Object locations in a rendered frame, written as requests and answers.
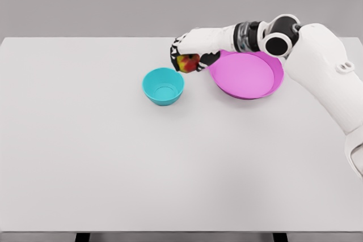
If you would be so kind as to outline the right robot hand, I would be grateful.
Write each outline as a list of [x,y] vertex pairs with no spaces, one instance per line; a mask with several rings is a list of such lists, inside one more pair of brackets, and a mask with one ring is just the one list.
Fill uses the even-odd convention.
[[196,70],[198,72],[214,64],[221,56],[220,47],[217,45],[219,34],[218,28],[195,28],[177,37],[170,47],[170,59],[174,69],[179,71],[176,58],[184,54],[200,56]]

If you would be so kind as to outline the red yellow apple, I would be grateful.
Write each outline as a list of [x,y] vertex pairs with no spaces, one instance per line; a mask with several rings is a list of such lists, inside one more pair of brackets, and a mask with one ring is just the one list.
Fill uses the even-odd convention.
[[182,73],[191,73],[196,71],[200,62],[198,54],[184,54],[177,56],[176,64]]

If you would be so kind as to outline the blue bowl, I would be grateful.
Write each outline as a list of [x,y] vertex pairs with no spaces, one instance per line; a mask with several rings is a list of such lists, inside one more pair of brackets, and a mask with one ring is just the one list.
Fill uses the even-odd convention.
[[176,102],[184,91],[185,81],[173,69],[161,67],[148,72],[142,80],[144,94],[158,106]]

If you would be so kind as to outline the pink plate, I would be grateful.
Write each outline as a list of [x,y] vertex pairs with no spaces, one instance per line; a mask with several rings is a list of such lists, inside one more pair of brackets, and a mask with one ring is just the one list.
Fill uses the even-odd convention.
[[243,100],[267,97],[277,91],[284,80],[281,61],[263,52],[222,51],[208,70],[223,92]]

